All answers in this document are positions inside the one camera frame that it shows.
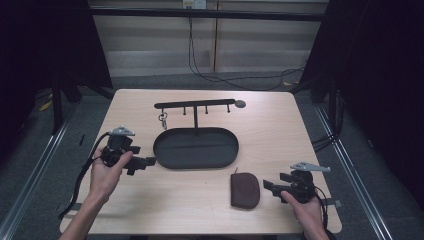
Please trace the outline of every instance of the wrist strap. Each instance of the wrist strap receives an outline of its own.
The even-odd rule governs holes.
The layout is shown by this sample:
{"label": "wrist strap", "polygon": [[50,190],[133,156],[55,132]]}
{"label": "wrist strap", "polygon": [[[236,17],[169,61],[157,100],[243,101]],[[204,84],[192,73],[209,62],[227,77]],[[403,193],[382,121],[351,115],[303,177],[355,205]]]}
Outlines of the wrist strap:
{"label": "wrist strap", "polygon": [[[330,232],[328,229],[324,229],[325,230],[325,234],[327,234],[327,237],[329,240],[337,240],[337,238],[334,236],[334,234],[332,232]],[[302,240],[308,240],[305,237],[305,232],[302,232],[302,236],[301,236]]]}

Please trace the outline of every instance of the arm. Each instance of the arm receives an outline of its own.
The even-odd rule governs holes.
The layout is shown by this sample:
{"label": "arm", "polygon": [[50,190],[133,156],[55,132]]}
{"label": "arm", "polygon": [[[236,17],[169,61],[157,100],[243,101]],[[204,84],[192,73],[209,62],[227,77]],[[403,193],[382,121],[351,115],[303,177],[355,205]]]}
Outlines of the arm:
{"label": "arm", "polygon": [[107,167],[99,157],[102,152],[97,149],[91,166],[90,192],[81,205],[80,210],[74,216],[71,223],[60,237],[63,239],[85,239],[97,214],[103,205],[109,200],[110,195],[119,182],[122,169],[130,161],[132,152],[124,153],[115,166]]}
{"label": "arm", "polygon": [[304,230],[307,240],[328,240],[322,224],[321,205],[316,197],[308,203],[299,203],[290,193],[281,192],[281,196],[293,207],[293,212]]}

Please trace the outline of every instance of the hand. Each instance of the hand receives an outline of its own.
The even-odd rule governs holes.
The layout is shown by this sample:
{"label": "hand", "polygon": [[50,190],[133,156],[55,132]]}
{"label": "hand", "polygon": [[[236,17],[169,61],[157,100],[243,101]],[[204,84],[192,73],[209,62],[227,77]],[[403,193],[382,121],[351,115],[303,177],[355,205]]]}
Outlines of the hand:
{"label": "hand", "polygon": [[316,197],[301,204],[286,191],[282,191],[281,196],[293,207],[293,213],[302,226],[306,239],[328,240],[322,224],[321,204]]}
{"label": "hand", "polygon": [[131,151],[124,153],[113,167],[107,167],[100,159],[101,149],[96,149],[91,167],[90,192],[88,197],[94,197],[100,204],[105,204],[119,182],[122,169],[131,160]]}

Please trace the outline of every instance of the keychain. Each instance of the keychain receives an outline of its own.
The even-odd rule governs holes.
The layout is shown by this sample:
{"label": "keychain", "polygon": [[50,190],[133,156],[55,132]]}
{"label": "keychain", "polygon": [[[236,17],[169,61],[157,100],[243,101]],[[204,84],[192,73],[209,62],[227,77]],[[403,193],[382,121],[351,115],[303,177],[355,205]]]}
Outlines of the keychain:
{"label": "keychain", "polygon": [[166,130],[168,128],[166,126],[166,118],[167,117],[168,117],[168,114],[166,112],[162,112],[158,117],[159,121],[162,122],[162,127],[163,127],[164,130]]}

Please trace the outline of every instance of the table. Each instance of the table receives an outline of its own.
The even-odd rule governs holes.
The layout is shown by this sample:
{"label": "table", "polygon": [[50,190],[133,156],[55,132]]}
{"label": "table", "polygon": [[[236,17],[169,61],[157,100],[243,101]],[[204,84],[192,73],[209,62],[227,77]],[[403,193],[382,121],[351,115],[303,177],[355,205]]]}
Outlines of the table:
{"label": "table", "polygon": [[[123,174],[109,202],[100,211],[90,234],[284,234],[301,228],[287,204],[262,187],[266,179],[275,184],[279,173],[290,173],[290,165],[318,161],[302,117],[290,93],[248,91],[135,90],[116,92],[99,136],[120,125],[134,131],[133,145],[141,146],[139,156],[153,154],[153,143],[164,130],[155,103],[233,98],[246,102],[245,108],[210,106],[208,114],[198,108],[199,127],[222,127],[238,138],[236,160],[222,169],[170,170],[156,164],[138,170],[134,176]],[[166,109],[170,128],[193,127],[193,110]],[[104,139],[100,146],[106,145]],[[261,199],[252,210],[230,205],[230,176],[250,172],[260,183]],[[90,172],[85,176],[78,198],[88,194]],[[331,197],[323,173],[313,172],[314,183]],[[76,211],[63,218],[64,231]],[[329,227],[341,231],[334,206],[329,206]]]}

